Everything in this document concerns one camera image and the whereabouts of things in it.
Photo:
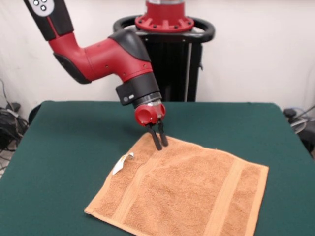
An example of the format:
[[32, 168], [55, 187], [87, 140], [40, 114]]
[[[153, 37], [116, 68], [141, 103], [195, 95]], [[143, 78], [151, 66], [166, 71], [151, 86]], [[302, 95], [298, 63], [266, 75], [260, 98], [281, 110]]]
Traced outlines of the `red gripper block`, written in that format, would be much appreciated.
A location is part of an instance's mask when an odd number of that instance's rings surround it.
[[[164, 132], [164, 125], [162, 120], [166, 114], [166, 108], [163, 104], [148, 105], [143, 104], [135, 109], [135, 120], [142, 126], [147, 127], [147, 131], [151, 134], [154, 144], [157, 150], [162, 150], [162, 145], [164, 147], [168, 146], [167, 136]], [[161, 142], [157, 136], [157, 133], [153, 129], [152, 124], [158, 124], [158, 130]]]

